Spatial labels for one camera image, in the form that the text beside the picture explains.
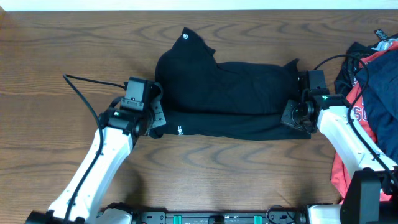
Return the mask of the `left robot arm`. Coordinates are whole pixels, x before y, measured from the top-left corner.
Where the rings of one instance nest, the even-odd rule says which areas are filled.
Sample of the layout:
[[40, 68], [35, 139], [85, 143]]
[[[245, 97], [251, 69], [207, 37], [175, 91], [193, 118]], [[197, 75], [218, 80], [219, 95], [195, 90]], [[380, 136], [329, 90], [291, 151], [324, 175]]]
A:
[[26, 223], [137, 223], [121, 203], [100, 210], [103, 198], [139, 137], [166, 124], [160, 104], [161, 84], [131, 77], [101, 114], [93, 114], [98, 129], [90, 150], [70, 183], [45, 213], [31, 212]]

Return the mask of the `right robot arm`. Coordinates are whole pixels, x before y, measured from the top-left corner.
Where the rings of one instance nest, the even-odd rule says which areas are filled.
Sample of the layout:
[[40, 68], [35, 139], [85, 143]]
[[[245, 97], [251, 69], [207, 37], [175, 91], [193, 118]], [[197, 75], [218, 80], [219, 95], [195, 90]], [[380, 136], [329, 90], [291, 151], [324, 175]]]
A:
[[351, 182], [343, 203], [309, 205], [297, 223], [397, 223], [397, 164], [355, 119], [343, 95], [332, 95], [321, 70], [298, 75], [300, 98], [289, 100], [281, 123], [321, 132], [335, 148]]

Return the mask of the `navy blue shirt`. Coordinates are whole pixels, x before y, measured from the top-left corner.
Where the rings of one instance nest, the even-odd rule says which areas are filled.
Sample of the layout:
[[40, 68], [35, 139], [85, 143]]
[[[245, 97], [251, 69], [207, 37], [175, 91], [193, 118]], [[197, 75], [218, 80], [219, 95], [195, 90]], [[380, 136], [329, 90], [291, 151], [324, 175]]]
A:
[[397, 161], [397, 50], [368, 64], [368, 71], [356, 75], [363, 93], [364, 109], [377, 145], [386, 156]]

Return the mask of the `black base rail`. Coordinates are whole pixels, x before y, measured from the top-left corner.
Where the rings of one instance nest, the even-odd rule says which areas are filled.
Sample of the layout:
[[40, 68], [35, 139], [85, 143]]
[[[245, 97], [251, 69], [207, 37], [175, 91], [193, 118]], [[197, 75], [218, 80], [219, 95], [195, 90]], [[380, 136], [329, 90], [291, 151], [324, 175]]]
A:
[[96, 215], [97, 223], [132, 224], [300, 224], [306, 214], [294, 208], [273, 205], [260, 211], [176, 211], [164, 208], [130, 207], [112, 203]]

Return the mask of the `red printed shirt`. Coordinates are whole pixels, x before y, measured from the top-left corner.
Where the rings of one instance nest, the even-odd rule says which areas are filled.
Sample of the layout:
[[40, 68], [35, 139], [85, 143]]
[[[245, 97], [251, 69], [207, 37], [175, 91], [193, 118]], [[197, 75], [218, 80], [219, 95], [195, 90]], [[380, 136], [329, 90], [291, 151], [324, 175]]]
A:
[[[397, 50], [397, 42], [393, 42], [390, 46], [385, 47], [384, 49], [377, 47], [376, 50], [376, 53], [366, 58], [360, 59], [351, 55], [347, 55], [346, 58], [352, 58], [358, 61], [361, 66], [362, 62], [368, 63], [389, 51]], [[376, 134], [371, 130], [367, 120], [363, 118], [363, 115], [365, 115], [366, 111], [363, 105], [363, 97], [359, 95], [360, 93], [361, 87], [354, 78], [354, 86], [348, 95], [345, 96], [345, 98], [348, 100], [348, 108], [353, 111], [359, 111], [359, 115], [357, 115], [355, 118], [350, 118], [352, 114], [350, 112], [344, 112], [344, 117], [342, 119], [343, 124], [338, 125], [340, 129], [338, 133], [342, 135], [342, 140], [348, 141], [349, 145], [358, 143], [361, 152], [368, 152], [366, 146], [362, 142], [365, 140], [365, 138], [361, 137], [361, 134], [366, 133], [366, 137], [371, 139], [373, 142], [376, 142], [377, 137]], [[342, 159], [338, 154], [336, 154], [331, 170], [331, 183], [336, 187], [343, 198], [345, 198], [348, 192], [354, 172], [356, 172], [358, 169], [356, 164], [348, 166], [344, 165], [343, 163], [347, 161], [348, 159]]]

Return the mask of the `black polo shirt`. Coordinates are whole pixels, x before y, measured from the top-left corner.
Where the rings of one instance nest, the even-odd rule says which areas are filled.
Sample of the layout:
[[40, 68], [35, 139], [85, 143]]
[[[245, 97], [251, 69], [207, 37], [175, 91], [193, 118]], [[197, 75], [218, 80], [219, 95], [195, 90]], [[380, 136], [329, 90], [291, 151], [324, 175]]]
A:
[[166, 124], [150, 131], [266, 141], [310, 139], [282, 124], [289, 100], [299, 100], [298, 60], [286, 65], [218, 63], [215, 50], [193, 30], [184, 28], [155, 68], [163, 89], [160, 101]]

